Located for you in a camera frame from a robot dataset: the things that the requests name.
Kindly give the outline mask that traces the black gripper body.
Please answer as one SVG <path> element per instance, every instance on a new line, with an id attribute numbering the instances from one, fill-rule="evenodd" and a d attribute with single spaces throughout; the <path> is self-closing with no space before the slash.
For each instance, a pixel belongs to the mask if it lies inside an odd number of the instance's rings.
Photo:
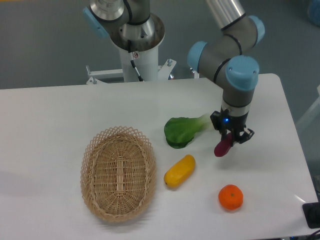
<path id="1" fill-rule="evenodd" d="M 228 109 L 220 109 L 217 122 L 217 130 L 220 133 L 224 133 L 227 130 L 234 130 L 237 133 L 243 132 L 246 127 L 246 121 L 248 117 L 248 112 L 241 116 L 232 116 Z"/>

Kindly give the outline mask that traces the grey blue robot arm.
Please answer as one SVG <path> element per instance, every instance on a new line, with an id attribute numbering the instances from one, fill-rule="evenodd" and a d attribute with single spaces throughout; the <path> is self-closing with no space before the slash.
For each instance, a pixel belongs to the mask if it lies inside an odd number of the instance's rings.
<path id="1" fill-rule="evenodd" d="M 244 52 L 265 34 L 263 22 L 248 16 L 237 0 L 209 0 L 208 7 L 222 32 L 215 43 L 196 42 L 188 52 L 188 65 L 222 88 L 220 111 L 210 120 L 231 144 L 253 135 L 246 120 L 258 83 L 259 65 Z M 88 25 L 119 49 L 124 80 L 158 79 L 158 46 L 165 36 L 162 20 L 150 10 L 148 0 L 91 0 L 83 9 Z"/>

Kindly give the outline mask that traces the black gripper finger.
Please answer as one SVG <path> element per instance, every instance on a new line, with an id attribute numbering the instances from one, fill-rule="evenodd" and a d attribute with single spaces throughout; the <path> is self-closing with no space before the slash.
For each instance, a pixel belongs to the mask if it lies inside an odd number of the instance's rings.
<path id="1" fill-rule="evenodd" d="M 255 132 L 250 128 L 244 128 L 243 131 L 239 131 L 235 134 L 235 142 L 238 144 L 243 144 L 247 141 L 249 141 Z"/>
<path id="2" fill-rule="evenodd" d="M 223 113 L 219 111 L 214 111 L 210 115 L 210 120 L 213 124 L 213 127 L 216 131 L 218 131 L 221 135 L 221 140 L 225 138 L 225 125 L 224 125 L 224 116 Z"/>

